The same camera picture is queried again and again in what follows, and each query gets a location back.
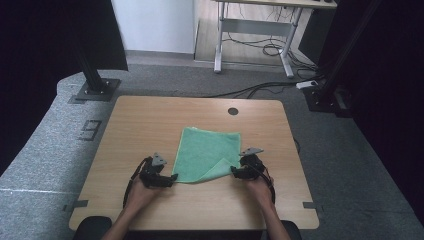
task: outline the desk frame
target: desk frame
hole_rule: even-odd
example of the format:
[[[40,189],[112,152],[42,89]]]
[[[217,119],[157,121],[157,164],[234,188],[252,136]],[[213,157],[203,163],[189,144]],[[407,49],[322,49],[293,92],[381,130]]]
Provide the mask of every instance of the desk frame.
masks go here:
[[[304,7],[313,7],[313,8],[335,8],[335,3],[328,3],[326,6],[324,4],[311,5],[302,5],[301,3],[295,4],[290,3],[290,1],[218,1],[219,4],[219,24],[218,24],[218,43],[215,49],[215,65],[214,72],[221,72],[221,63],[222,63],[222,33],[223,32],[232,32],[232,33],[244,33],[244,34],[259,34],[259,35],[272,35],[272,36],[281,36],[286,37],[286,44],[283,49],[279,50],[280,58],[283,63],[284,70],[288,78],[293,78],[293,70],[290,66],[289,59],[287,58],[290,45],[293,41],[294,34],[296,32],[297,26],[299,24],[299,19],[302,14]],[[253,21],[253,20],[244,20],[244,19],[231,19],[225,18],[224,10],[225,4],[230,4],[232,2],[237,3],[246,3],[246,4],[266,4],[266,5],[277,5],[277,6],[293,6],[296,7],[295,16],[291,23],[279,23],[279,22],[266,22],[266,21]]]

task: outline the human arm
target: human arm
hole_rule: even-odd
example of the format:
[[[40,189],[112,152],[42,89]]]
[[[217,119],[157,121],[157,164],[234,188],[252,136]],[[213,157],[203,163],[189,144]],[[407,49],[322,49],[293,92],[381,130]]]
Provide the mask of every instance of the human arm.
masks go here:
[[[278,217],[277,210],[272,202],[271,191],[262,177],[255,180],[244,180],[247,189],[261,209],[268,234],[272,240],[289,240],[290,236]]]
[[[137,176],[134,178],[127,203],[112,227],[106,232],[102,240],[123,239],[128,228],[137,214],[144,209],[162,188],[146,188]]]

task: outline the gray carpet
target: gray carpet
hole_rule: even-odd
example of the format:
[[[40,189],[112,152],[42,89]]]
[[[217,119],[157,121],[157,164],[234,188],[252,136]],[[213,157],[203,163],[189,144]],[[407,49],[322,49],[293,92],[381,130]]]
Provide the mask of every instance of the gray carpet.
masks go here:
[[[100,72],[122,80],[111,102],[68,104],[84,83],[82,74],[58,84],[50,110],[0,178],[0,239],[72,238],[65,206],[78,198],[118,96],[196,97],[287,81],[281,73],[263,71],[129,69]],[[283,102],[320,218],[318,229],[301,230],[303,239],[424,238],[423,226],[352,119],[310,112],[296,88],[271,90],[254,98]],[[92,141],[84,140],[87,120],[101,121]]]

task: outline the table hole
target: table hole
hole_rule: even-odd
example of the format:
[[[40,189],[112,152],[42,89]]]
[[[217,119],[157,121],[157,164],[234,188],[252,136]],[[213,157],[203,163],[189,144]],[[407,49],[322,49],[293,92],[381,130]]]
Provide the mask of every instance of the table hole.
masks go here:
[[[237,115],[237,114],[238,114],[238,110],[237,110],[237,108],[229,108],[229,109],[228,109],[228,113],[229,113],[230,115],[235,116],[235,115]]]

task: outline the white desk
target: white desk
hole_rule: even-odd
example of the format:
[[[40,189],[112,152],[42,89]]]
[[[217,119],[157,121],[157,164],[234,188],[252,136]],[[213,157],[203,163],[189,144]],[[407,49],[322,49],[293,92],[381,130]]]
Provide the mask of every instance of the white desk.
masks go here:
[[[246,34],[259,34],[259,35],[272,35],[286,37],[286,45],[283,50],[280,50],[281,61],[283,62],[284,70],[288,78],[293,78],[293,71],[291,69],[289,60],[287,58],[290,45],[293,41],[294,33],[296,32],[299,23],[300,15],[303,8],[321,8],[321,9],[334,9],[337,4],[332,0],[331,3],[326,3],[324,0],[215,0],[219,2],[219,33],[218,44],[215,49],[215,73],[221,72],[222,62],[222,33],[246,33]],[[258,4],[258,5],[273,5],[273,6],[287,6],[295,7],[295,16],[291,23],[277,23],[266,21],[252,21],[244,19],[231,19],[225,18],[224,9],[225,4],[229,3],[243,3],[243,4]]]

